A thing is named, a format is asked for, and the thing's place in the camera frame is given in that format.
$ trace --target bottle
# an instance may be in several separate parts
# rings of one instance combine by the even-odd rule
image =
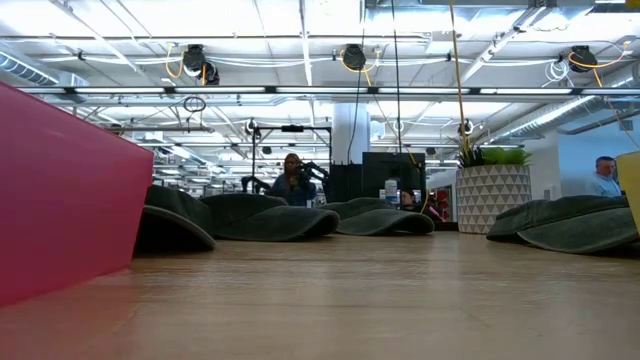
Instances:
[[[392,204],[398,203],[398,182],[397,181],[393,179],[389,179],[385,181],[384,192],[385,192],[387,201],[391,202]]]

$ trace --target white column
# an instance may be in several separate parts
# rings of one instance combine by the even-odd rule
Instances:
[[[370,151],[370,120],[366,103],[357,105],[355,103],[337,103],[333,105],[332,150],[333,162],[336,165],[348,165],[347,152],[352,136],[350,160],[353,164],[362,164],[362,153]]]

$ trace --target ceiling light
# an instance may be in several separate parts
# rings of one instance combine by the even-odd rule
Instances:
[[[288,94],[356,94],[359,92],[366,92],[367,88],[354,88],[354,87],[283,87],[278,86],[276,88],[277,93]]]
[[[425,164],[457,164],[458,160],[425,160]]]
[[[175,146],[176,144],[165,144],[165,143],[136,143],[136,145],[141,147],[163,147],[163,146]]]
[[[160,79],[160,80],[162,80],[163,82],[168,82],[169,84],[171,84],[171,86],[176,86],[176,83],[174,83],[174,82],[173,82],[171,79],[169,79],[169,78],[162,78],[162,79]]]
[[[640,89],[584,89],[585,95],[636,95],[640,94]]]
[[[380,94],[397,94],[398,89],[392,87],[385,87],[378,89]],[[468,94],[469,89],[461,89],[463,94]],[[432,87],[403,87],[400,88],[400,94],[457,94],[457,88],[432,88]]]
[[[439,170],[458,170],[457,166],[425,166],[426,170],[439,169]]]
[[[480,94],[484,95],[560,95],[569,94],[573,89],[482,89]]]
[[[64,94],[63,88],[59,87],[38,87],[38,88],[18,88],[27,94]]]
[[[140,88],[91,88],[79,87],[75,89],[78,94],[164,94],[164,89],[159,87]]]
[[[175,155],[178,155],[185,159],[188,159],[189,157],[191,157],[191,153],[189,153],[187,150],[183,149],[180,146],[172,146],[169,150]]]
[[[178,94],[246,94],[246,93],[263,93],[264,87],[177,87],[175,92]]]

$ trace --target blue shirt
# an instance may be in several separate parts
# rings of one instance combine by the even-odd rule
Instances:
[[[592,178],[589,180],[587,194],[609,197],[622,195],[620,187],[612,177],[602,176],[598,173],[593,173]]]
[[[294,186],[291,189],[285,174],[282,174],[273,183],[271,195],[284,198],[291,206],[307,206],[307,200],[313,200],[316,197],[316,185],[309,183],[307,189],[302,189],[300,186]]]

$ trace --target black cord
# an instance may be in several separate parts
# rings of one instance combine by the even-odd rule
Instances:
[[[364,23],[362,24],[362,42],[360,49],[364,52]],[[349,140],[349,148],[347,149],[347,165],[351,164],[351,146],[353,145],[353,139],[356,136],[356,123],[358,121],[358,101],[360,100],[360,80],[362,80],[362,69],[358,71],[358,86],[356,90],[356,111],[353,116],[353,131],[351,132],[351,140]]]
[[[391,19],[393,20],[393,46],[396,52],[396,91],[398,96],[398,154],[402,154],[402,122],[400,121],[400,65],[398,61],[398,34],[396,32],[396,7],[391,0]]]

